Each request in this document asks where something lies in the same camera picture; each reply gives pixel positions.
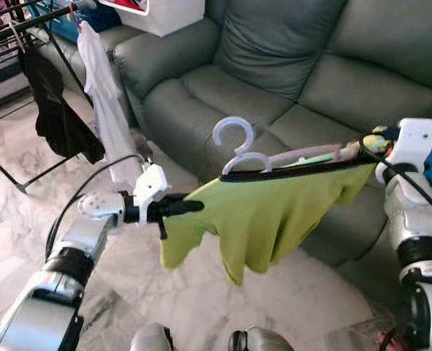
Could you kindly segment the yellow-green garment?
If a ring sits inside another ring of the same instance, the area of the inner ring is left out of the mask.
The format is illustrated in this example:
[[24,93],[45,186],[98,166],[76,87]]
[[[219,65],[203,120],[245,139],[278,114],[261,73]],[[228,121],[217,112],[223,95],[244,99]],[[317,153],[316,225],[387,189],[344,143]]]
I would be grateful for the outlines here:
[[160,266],[179,268],[209,233],[218,238],[225,279],[241,287],[246,271],[264,274],[275,267],[333,206],[358,197],[375,168],[370,159],[356,159],[213,178],[183,197],[202,208],[164,218],[167,236],[160,241]]

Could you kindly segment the pale pink plastic hanger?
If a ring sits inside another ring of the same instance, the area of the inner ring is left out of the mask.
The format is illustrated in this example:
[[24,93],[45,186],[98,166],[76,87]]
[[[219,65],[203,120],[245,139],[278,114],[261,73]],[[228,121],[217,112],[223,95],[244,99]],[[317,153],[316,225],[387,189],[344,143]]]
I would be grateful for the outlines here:
[[239,116],[229,116],[215,124],[211,133],[213,143],[222,145],[223,135],[230,127],[238,127],[242,130],[243,141],[233,149],[235,156],[230,158],[220,171],[223,176],[232,173],[238,164],[247,161],[260,163],[260,173],[272,173],[276,168],[342,162],[352,160],[360,155],[360,141],[362,141],[362,138],[349,141],[349,143],[317,145],[292,151],[283,151],[283,153],[275,155],[253,151],[252,146],[255,141],[254,128],[248,120]]

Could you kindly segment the black printed t-shirt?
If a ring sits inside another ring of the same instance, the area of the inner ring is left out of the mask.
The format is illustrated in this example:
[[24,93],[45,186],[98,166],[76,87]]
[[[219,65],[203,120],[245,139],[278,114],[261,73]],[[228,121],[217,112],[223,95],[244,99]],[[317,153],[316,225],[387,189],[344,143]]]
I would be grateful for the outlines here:
[[82,154],[91,164],[103,160],[102,141],[63,97],[64,80],[51,61],[32,48],[22,50],[18,61],[37,105],[35,130],[38,136],[62,157]]

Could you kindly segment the grey robot left leg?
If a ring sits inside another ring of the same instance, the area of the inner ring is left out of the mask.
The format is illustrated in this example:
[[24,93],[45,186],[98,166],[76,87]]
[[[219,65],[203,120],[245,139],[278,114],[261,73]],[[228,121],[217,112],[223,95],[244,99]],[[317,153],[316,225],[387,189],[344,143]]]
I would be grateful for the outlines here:
[[129,351],[175,351],[171,331],[165,325],[142,325],[132,337]]

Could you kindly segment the grey robot leg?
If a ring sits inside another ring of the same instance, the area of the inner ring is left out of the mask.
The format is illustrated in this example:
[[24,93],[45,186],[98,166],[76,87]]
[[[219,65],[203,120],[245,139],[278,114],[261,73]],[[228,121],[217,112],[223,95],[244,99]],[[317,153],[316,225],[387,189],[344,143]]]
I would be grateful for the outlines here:
[[129,351],[175,351],[171,331],[165,325],[142,325],[132,337]]
[[227,351],[295,351],[295,348],[279,333],[253,325],[233,331]]

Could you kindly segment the white shirt red letters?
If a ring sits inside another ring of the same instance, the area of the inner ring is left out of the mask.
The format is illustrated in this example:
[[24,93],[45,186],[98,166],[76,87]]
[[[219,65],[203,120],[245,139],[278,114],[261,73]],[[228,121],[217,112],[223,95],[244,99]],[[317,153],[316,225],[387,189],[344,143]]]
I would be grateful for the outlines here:
[[146,139],[129,123],[124,91],[113,74],[101,37],[88,21],[79,23],[77,49],[86,71],[84,91],[93,104],[96,136],[105,148],[103,159],[118,162],[109,167],[113,183],[132,189],[143,173]]

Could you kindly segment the green leather sofa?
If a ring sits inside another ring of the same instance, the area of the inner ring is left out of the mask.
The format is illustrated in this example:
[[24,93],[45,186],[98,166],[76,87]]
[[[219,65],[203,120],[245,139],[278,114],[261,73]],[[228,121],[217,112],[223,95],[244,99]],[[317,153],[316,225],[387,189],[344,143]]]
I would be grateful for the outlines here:
[[129,125],[203,183],[232,157],[212,141],[228,116],[266,154],[432,119],[432,0],[205,0],[165,37],[99,37]]

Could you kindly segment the grey robot right leg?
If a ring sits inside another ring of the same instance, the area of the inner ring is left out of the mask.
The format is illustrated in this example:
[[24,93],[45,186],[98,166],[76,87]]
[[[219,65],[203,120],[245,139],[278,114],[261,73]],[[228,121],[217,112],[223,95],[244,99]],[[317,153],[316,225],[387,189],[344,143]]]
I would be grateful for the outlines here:
[[295,351],[295,348],[279,333],[253,325],[233,331],[227,351]]

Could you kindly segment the white storage box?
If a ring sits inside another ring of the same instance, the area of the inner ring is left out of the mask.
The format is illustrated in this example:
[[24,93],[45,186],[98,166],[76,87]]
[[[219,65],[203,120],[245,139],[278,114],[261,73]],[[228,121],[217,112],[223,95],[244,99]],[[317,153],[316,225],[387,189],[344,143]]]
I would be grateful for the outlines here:
[[97,0],[112,7],[125,26],[165,37],[181,28],[202,20],[205,0],[146,0],[146,11],[120,7],[111,0]]

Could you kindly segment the blue suitcase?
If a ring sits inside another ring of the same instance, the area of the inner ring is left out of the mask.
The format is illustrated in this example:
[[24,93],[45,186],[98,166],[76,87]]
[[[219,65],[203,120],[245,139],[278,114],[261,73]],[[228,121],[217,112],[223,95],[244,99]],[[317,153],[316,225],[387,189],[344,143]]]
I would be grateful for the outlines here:
[[48,28],[52,33],[75,42],[79,36],[80,24],[85,21],[96,33],[121,24],[119,14],[112,7],[98,4],[95,10],[78,10],[72,15],[61,16],[48,24]]

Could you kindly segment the red cloth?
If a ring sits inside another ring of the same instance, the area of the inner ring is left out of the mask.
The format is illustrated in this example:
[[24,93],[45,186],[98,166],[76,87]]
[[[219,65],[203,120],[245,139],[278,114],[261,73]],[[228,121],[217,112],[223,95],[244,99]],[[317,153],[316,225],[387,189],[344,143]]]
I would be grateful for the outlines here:
[[111,0],[112,3],[126,9],[136,10],[140,12],[146,11],[146,0]]

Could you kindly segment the dark metal drying rack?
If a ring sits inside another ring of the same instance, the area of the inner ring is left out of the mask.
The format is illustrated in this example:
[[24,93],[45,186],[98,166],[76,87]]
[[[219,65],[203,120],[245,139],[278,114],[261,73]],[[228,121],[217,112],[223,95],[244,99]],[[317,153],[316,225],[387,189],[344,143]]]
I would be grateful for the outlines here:
[[[16,28],[18,28],[19,31],[23,30],[26,32],[26,30],[28,30],[29,28],[42,27],[42,29],[45,30],[45,33],[48,34],[49,43],[53,45],[55,51],[59,54],[67,70],[69,71],[69,74],[71,74],[72,79],[78,84],[80,90],[84,94],[85,93],[84,84],[82,83],[81,80],[79,80],[79,77],[76,75],[75,71],[73,71],[72,65],[69,63],[69,60],[66,58],[66,56],[63,56],[63,53],[61,52],[61,48],[58,46],[54,34],[50,30],[46,29],[46,23],[48,23],[48,21],[52,21],[58,19],[61,16],[65,16],[69,14],[69,11],[71,11],[68,8],[69,2],[66,4],[65,7],[58,5],[56,7],[56,10],[50,11],[49,13],[45,13],[43,15],[38,15],[38,9],[36,4],[45,2],[46,0],[33,0],[32,2],[22,2],[21,0],[6,0],[6,1],[8,3],[8,7],[5,7],[5,9],[0,10],[0,17],[1,15],[8,14],[9,15],[8,20],[14,20],[16,24]],[[96,9],[95,0],[73,0],[73,2],[76,4],[77,10]],[[35,16],[26,17],[26,15],[23,15],[21,13],[21,10],[25,9],[25,7],[34,7],[34,9],[32,10]],[[0,47],[6,46],[5,49],[0,51],[0,57],[6,56],[5,60],[1,60],[0,63],[4,63],[5,61],[9,61],[12,58],[16,58],[16,56],[18,56],[16,54],[16,51],[19,51],[17,47],[9,47],[9,48],[7,47],[7,43],[10,42],[12,38],[14,38],[12,36],[11,30],[9,30],[9,27],[7,25],[8,20],[3,20],[4,24],[0,26]],[[31,91],[31,87],[25,87],[18,91],[13,91],[11,94],[8,94],[7,96],[0,98],[0,107],[8,103],[10,100],[24,96],[24,94],[27,94],[30,91]],[[30,187],[32,184],[35,183],[35,181],[38,181],[43,176],[47,175],[48,173],[51,173],[51,171],[55,170],[59,166],[62,166],[66,161],[69,161],[70,159],[72,159],[72,157],[65,157],[64,159],[56,163],[54,166],[49,167],[47,170],[43,170],[42,173],[34,176],[33,178],[30,178],[25,183],[19,183],[19,181],[16,181],[15,178],[12,177],[12,175],[9,174],[8,171],[1,166],[1,164],[0,164],[0,173],[3,174],[12,185],[14,185],[16,190],[18,190],[21,194],[26,195],[26,188]]]

